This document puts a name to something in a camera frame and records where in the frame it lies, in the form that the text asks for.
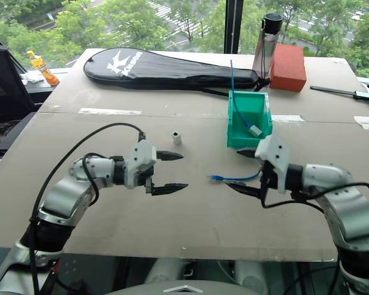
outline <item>logo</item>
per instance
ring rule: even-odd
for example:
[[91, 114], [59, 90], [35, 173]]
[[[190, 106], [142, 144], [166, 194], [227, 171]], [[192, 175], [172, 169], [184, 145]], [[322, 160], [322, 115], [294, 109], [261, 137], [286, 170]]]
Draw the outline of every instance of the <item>logo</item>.
[[129, 60], [130, 55], [126, 57], [123, 60], [119, 59], [119, 56], [121, 54], [121, 51], [119, 50], [118, 53], [112, 57], [113, 64], [108, 63], [106, 66], [107, 69], [110, 69], [112, 72], [115, 72], [115, 74], [123, 74], [125, 76], [129, 75], [129, 72], [131, 69], [135, 66], [137, 61], [140, 59], [142, 52], [138, 51], [134, 57], [130, 60], [130, 63], [127, 64], [127, 60]]

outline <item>black bottle cap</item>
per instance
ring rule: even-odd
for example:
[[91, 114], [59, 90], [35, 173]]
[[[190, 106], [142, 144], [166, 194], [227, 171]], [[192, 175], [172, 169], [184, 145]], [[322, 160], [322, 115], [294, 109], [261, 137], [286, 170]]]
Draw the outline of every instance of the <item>black bottle cap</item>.
[[263, 18], [264, 32], [276, 35], [282, 27], [283, 18], [280, 14], [266, 14]]

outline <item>green plastic bin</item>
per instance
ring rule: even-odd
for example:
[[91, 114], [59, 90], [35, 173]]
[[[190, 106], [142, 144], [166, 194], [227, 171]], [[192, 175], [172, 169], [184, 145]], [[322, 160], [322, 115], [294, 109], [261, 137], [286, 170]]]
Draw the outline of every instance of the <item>green plastic bin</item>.
[[255, 138], [238, 116], [232, 102], [232, 91], [229, 92], [228, 100], [228, 128], [227, 147], [257, 148], [260, 140], [272, 133], [271, 110], [269, 109], [268, 93], [235, 91], [235, 101], [238, 110], [250, 123], [256, 125], [263, 132]]

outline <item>clear bottle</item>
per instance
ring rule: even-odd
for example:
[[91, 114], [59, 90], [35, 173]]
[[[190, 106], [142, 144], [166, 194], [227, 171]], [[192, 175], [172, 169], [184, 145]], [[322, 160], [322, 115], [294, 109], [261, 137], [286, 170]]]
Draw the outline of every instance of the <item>clear bottle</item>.
[[50, 72], [47, 64], [40, 55], [35, 55], [31, 50], [27, 51], [27, 55], [29, 56], [30, 63], [42, 73], [49, 85], [55, 86], [59, 84], [59, 79]]
[[261, 22], [260, 36], [253, 62], [253, 70], [261, 78], [269, 77], [282, 22], [283, 18], [279, 14], [266, 14]]

